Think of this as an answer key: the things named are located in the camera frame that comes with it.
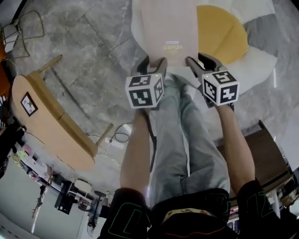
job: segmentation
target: gray pants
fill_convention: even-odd
[[[157,112],[157,156],[150,187],[150,205],[207,189],[229,192],[227,164],[208,134],[204,119],[189,95],[166,80]],[[190,177],[180,125],[189,142]]]

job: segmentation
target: yellow cushion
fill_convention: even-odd
[[[214,6],[198,6],[199,52],[223,64],[240,60],[247,51],[247,33],[228,11]]]

